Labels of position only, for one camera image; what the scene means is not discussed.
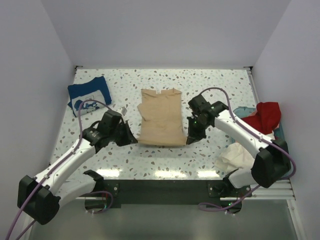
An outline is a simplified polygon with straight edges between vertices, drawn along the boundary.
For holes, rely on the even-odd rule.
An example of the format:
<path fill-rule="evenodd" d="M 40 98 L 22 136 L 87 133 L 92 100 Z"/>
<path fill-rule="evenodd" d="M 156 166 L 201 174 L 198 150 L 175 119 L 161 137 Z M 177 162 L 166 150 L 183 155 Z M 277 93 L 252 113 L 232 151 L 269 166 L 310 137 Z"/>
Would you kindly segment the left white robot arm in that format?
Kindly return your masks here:
<path fill-rule="evenodd" d="M 39 224 L 49 223 L 60 209 L 60 187 L 80 165 L 109 143 L 123 147 L 137 142 L 122 115 L 106 111 L 101 120 L 80 130 L 79 139 L 56 162 L 36 176 L 26 175 L 19 181 L 17 206 Z"/>

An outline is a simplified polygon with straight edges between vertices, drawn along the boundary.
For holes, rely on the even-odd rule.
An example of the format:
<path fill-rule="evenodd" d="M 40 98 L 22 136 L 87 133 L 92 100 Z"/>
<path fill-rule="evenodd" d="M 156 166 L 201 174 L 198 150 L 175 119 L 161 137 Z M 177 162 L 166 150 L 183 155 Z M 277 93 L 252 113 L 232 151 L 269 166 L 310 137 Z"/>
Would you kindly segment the beige t-shirt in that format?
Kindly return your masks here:
<path fill-rule="evenodd" d="M 175 88 L 160 93 L 151 89 L 141 90 L 141 103 L 137 106 L 141 116 L 140 144 L 165 147 L 186 145 L 181 95 L 182 92 Z"/>

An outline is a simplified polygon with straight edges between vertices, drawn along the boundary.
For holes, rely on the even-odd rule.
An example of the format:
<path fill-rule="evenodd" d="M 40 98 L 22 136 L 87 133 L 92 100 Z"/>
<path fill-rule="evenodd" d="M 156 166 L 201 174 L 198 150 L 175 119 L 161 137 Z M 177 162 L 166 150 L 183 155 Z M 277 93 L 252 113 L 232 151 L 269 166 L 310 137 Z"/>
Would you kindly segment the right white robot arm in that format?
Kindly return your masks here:
<path fill-rule="evenodd" d="M 188 102 L 191 116 L 188 119 L 187 145 L 206 138 L 208 127 L 224 131 L 235 139 L 253 157 L 251 166 L 228 173 L 214 190 L 222 197 L 235 196 L 242 187 L 257 184 L 269 188 L 291 170 L 288 144 L 282 139 L 257 131 L 236 117 L 230 108 L 217 101 L 209 103 L 199 94 Z"/>

